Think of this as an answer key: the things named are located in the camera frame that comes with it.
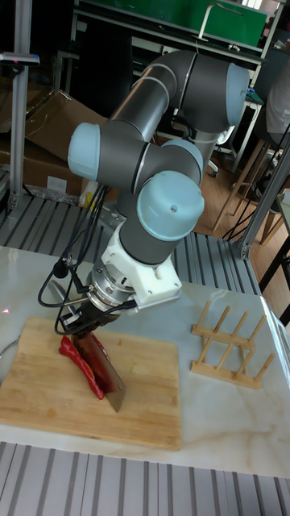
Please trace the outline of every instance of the white marble surface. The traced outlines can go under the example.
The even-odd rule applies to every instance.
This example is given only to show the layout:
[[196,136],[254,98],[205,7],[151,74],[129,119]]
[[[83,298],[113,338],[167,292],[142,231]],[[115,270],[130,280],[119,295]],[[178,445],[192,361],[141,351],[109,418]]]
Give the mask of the white marble surface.
[[[51,256],[0,248],[0,351],[19,336],[28,317],[55,318],[54,310],[44,309],[37,303],[39,287],[54,263],[55,258]],[[89,265],[83,265],[84,275],[89,268]],[[148,449],[5,425],[0,425],[0,440],[198,468],[290,476],[290,392],[278,355],[266,371],[259,391],[189,371],[190,360],[196,359],[201,350],[201,340],[190,334],[190,327],[197,322],[208,298],[212,299],[212,305],[205,324],[210,319],[213,325],[226,305],[232,306],[222,327],[226,331],[234,329],[244,310],[250,311],[243,336],[250,336],[263,314],[259,297],[184,284],[183,294],[174,305],[134,317],[123,315],[110,324],[111,330],[169,340],[179,346],[184,438],[180,451]],[[258,350],[252,359],[252,367],[248,368],[250,374],[255,374],[269,353],[275,350],[267,322],[256,344]],[[6,356],[6,363],[1,361],[0,375],[4,374],[12,356],[12,353]],[[213,354],[212,359],[216,360],[217,356]],[[230,359],[226,365],[236,366],[236,360],[239,358]]]

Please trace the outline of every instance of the bamboo cutting board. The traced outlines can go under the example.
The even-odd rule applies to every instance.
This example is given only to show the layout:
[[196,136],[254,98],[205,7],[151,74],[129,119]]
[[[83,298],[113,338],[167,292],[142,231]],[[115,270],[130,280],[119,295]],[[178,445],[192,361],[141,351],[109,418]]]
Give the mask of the bamboo cutting board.
[[182,444],[178,350],[174,343],[97,330],[127,392],[114,412],[58,352],[54,322],[29,318],[0,388],[0,423],[148,447]]

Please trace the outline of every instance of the knife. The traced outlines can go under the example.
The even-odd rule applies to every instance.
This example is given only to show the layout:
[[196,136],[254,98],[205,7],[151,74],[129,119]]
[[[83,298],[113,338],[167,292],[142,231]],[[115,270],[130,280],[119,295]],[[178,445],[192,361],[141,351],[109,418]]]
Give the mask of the knife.
[[[57,281],[51,280],[48,288],[57,301],[65,299],[66,292]],[[66,308],[72,315],[77,315],[77,308],[74,305],[69,305]],[[126,386],[110,363],[106,350],[103,351],[102,345],[92,332],[82,333],[81,336],[73,335],[72,345],[92,369],[96,383],[104,392],[114,410],[118,412],[126,394]]]

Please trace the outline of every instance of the metal grating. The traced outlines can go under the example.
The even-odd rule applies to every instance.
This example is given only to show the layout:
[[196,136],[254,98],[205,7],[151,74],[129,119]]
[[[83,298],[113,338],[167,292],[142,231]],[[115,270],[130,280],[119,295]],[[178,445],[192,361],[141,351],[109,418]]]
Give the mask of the metal grating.
[[[0,227],[0,245],[59,256],[82,209],[24,196]],[[99,227],[93,262],[110,232]],[[81,242],[74,248],[74,257]],[[182,281],[259,294],[234,245],[192,233],[173,253]],[[286,516],[290,481],[1,443],[1,516]]]
[[286,516],[283,478],[2,443],[1,516]]
[[[0,228],[0,245],[59,256],[82,212],[76,206],[24,196],[19,219],[15,222],[7,218]],[[98,227],[86,261],[93,263],[103,253],[110,234],[107,227]],[[73,258],[80,246],[81,239],[73,247]],[[182,281],[259,293],[250,262],[237,258],[233,244],[225,240],[191,233],[180,242],[172,258]]]

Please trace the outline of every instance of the red pepper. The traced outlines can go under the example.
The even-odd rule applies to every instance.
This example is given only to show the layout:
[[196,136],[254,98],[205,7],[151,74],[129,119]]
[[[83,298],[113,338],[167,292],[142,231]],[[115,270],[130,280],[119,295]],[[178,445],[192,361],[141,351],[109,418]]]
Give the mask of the red pepper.
[[100,387],[97,385],[92,369],[81,358],[80,353],[76,350],[76,348],[71,343],[70,339],[66,336],[64,336],[61,339],[59,353],[64,356],[68,356],[68,358],[70,358],[72,362],[75,365],[77,365],[77,367],[85,374],[85,378],[87,379],[89,387],[91,388],[93,393],[97,395],[99,400],[102,400],[105,394],[103,393],[102,389],[100,389]]

